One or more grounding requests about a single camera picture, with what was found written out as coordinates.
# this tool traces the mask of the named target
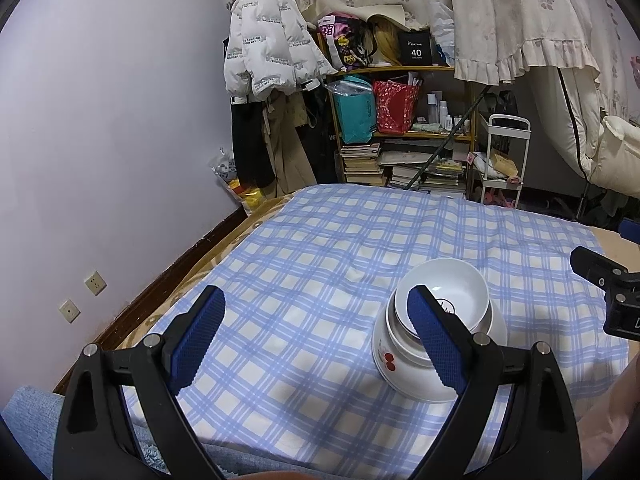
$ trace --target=stacked bowls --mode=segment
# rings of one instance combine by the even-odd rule
[[[447,402],[456,392],[442,384],[407,314],[409,291],[425,285],[446,312],[456,314],[470,332],[488,334],[507,344],[507,327],[489,300],[484,277],[471,264],[455,258],[436,258],[414,267],[380,311],[371,349],[381,375],[398,392],[415,400]]]

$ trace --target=beige pants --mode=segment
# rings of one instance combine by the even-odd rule
[[[307,186],[314,186],[316,178],[294,126],[296,112],[287,97],[273,91],[267,106],[267,120],[262,134],[273,166],[276,180],[262,189],[267,198],[283,196]]]

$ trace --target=jacket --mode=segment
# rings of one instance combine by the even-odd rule
[[[311,90],[336,70],[314,43],[294,0],[236,0],[225,57],[233,104],[264,101],[271,90]]]

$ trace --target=white rolling cart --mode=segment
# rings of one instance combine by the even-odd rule
[[[495,126],[494,121],[496,119],[512,119],[514,121],[518,121],[526,125],[526,130],[519,130],[517,128],[506,128],[504,126]],[[511,189],[516,190],[518,192],[516,196],[515,208],[518,208],[518,203],[520,202],[520,193],[522,192],[522,186],[524,186],[524,171],[527,167],[527,155],[529,155],[529,139],[531,137],[531,123],[527,121],[523,117],[517,117],[513,115],[503,115],[503,114],[494,114],[489,117],[489,121],[480,115],[480,123],[482,127],[486,130],[488,134],[487,141],[487,149],[486,149],[486,161],[484,168],[484,174],[481,175],[482,179],[482,195],[480,198],[480,202],[484,201],[484,192],[486,188],[493,187],[495,189]],[[495,180],[487,177],[487,172],[489,168],[489,160],[491,159],[491,137],[492,136],[502,136],[502,137],[511,137],[513,139],[523,139],[527,144],[524,149],[524,160],[522,161],[522,170],[519,172],[520,183],[519,184],[511,184],[506,180]]]

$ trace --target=blue gripper pad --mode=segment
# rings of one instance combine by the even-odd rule
[[[442,384],[462,395],[466,388],[462,355],[416,287],[409,291],[406,309]]]
[[[225,317],[224,292],[216,286],[206,286],[191,309],[186,314],[177,316],[172,321],[172,325],[182,316],[185,318],[180,320],[178,325],[183,332],[182,337],[172,344],[166,344],[163,349],[169,353],[165,356],[170,357],[167,386],[174,395],[177,395],[185,386],[189,386],[196,377],[204,354],[220,328],[222,319]]]

